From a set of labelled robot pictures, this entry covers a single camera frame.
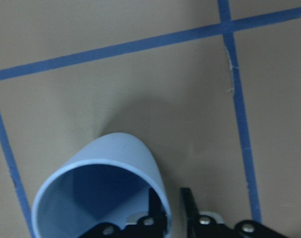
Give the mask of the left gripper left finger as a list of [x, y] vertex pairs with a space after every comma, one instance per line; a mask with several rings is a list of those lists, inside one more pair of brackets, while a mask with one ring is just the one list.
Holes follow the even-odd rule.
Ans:
[[149, 189], [149, 211], [148, 215], [155, 220], [159, 220], [162, 223], [167, 223], [167, 215], [166, 211], [162, 205], [162, 202], [157, 194], [157, 192], [153, 189]]

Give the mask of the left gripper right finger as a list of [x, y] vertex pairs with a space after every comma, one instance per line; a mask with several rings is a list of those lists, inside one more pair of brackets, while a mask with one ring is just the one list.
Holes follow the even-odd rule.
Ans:
[[187, 238], [196, 238], [197, 221], [199, 218], [199, 210], [196, 205], [193, 193], [190, 188], [180, 188], [182, 203], [182, 222], [186, 229]]

